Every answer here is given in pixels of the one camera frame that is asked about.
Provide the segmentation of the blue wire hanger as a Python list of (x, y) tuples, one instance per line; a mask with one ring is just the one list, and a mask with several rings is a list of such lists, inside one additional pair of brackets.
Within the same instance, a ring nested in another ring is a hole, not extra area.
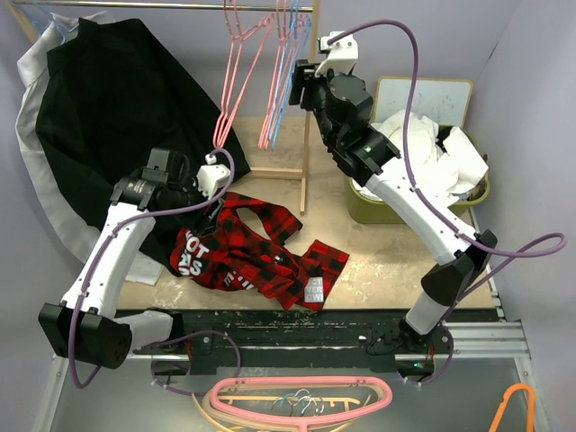
[(268, 149), (276, 148), (280, 126), (292, 87), (293, 64), (303, 53), (311, 33), (311, 18), (306, 13), (300, 12), (299, 9), (299, 1), (290, 2), (287, 23), (283, 25), (283, 36), (280, 38), (278, 74), (274, 81), (274, 95), (265, 140)]

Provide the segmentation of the red black plaid shirt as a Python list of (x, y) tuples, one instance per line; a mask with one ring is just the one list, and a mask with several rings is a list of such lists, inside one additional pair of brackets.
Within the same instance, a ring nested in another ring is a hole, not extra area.
[(285, 310), (298, 305), (320, 311), (349, 254), (319, 240), (301, 256), (290, 252), (285, 243), (301, 229), (282, 205), (228, 192), (208, 233), (178, 232), (170, 265), (207, 289), (256, 290)]

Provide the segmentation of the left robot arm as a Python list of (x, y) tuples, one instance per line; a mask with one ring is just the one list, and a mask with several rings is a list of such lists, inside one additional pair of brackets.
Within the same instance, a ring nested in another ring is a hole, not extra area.
[(145, 310), (119, 319), (117, 303), (140, 248), (162, 216), (202, 212), (220, 201), (235, 163), (224, 148), (206, 155), (196, 174), (186, 155), (153, 148), (148, 162), (112, 189), (100, 237), (80, 275), (57, 304), (45, 303), (40, 327), (54, 353), (71, 364), (116, 369), (134, 350), (155, 343), (174, 353), (185, 331), (174, 313)]

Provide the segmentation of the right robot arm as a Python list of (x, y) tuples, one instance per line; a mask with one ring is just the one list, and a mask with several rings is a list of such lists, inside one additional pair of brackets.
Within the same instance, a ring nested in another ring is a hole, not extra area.
[(420, 352), (485, 270), (487, 250), (496, 246), (497, 238), (488, 229), (477, 232), (447, 207), (424, 196), (409, 177), (400, 151), (370, 125), (374, 99), (362, 79), (333, 70), (319, 76), (318, 67), (306, 59), (295, 62), (289, 103), (314, 115), (337, 167), (383, 199), (418, 234), (436, 261), (422, 277), (422, 292), (400, 323), (401, 344), (410, 352)]

